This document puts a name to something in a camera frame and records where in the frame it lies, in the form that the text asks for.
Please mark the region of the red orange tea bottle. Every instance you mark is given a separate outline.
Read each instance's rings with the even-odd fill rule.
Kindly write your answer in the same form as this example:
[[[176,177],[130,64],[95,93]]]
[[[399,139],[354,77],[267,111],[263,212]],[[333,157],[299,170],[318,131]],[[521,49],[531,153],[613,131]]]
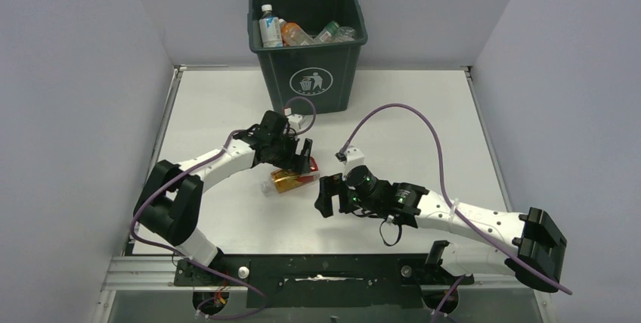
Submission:
[[[277,169],[271,172],[269,178],[261,184],[261,191],[264,195],[282,194],[315,182],[319,179],[319,175],[317,162],[310,157],[310,168],[307,173],[297,174],[285,169]]]

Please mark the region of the orange drink bottle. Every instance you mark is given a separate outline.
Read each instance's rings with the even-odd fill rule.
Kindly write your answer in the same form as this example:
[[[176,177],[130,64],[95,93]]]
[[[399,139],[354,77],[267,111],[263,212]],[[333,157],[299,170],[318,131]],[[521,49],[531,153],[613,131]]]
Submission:
[[[280,33],[283,43],[288,46],[313,45],[314,39],[297,23],[279,19]]]

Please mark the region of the green tea bottle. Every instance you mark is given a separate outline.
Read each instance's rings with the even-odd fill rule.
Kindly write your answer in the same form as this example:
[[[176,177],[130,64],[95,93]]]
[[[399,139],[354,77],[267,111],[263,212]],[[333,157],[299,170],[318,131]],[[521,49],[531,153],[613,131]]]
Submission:
[[[350,26],[340,26],[336,21],[329,22],[315,37],[316,44],[352,42],[356,39],[356,30]]]

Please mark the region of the light blue label bottle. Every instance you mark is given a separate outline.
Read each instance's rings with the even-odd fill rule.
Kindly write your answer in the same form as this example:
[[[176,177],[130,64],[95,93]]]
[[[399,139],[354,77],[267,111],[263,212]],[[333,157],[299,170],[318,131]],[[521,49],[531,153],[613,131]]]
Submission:
[[[280,31],[280,19],[274,15],[270,4],[261,6],[262,16],[259,19],[259,29],[264,48],[283,47]]]

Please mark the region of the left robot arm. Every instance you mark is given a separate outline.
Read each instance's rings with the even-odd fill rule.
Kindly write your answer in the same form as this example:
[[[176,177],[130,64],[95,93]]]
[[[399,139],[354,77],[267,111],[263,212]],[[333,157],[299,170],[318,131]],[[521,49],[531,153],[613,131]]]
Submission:
[[[299,135],[311,128],[313,116],[268,110],[260,123],[232,131],[224,144],[198,157],[152,168],[133,210],[136,225],[166,241],[166,248],[203,266],[220,250],[198,227],[203,194],[232,175],[259,164],[303,174],[311,169],[311,139]]]

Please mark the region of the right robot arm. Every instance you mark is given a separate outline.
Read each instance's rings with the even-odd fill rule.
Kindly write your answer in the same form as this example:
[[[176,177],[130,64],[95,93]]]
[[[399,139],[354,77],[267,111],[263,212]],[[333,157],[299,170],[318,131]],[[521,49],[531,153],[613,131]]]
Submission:
[[[339,212],[358,210],[399,227],[445,231],[478,241],[465,247],[435,242],[425,262],[426,275],[437,283],[451,276],[498,274],[543,292],[562,289],[560,278],[567,240],[548,212],[530,208],[527,213],[490,210],[443,196],[419,185],[378,179],[365,166],[356,166],[320,179],[314,203],[324,218],[333,215],[333,198]]]

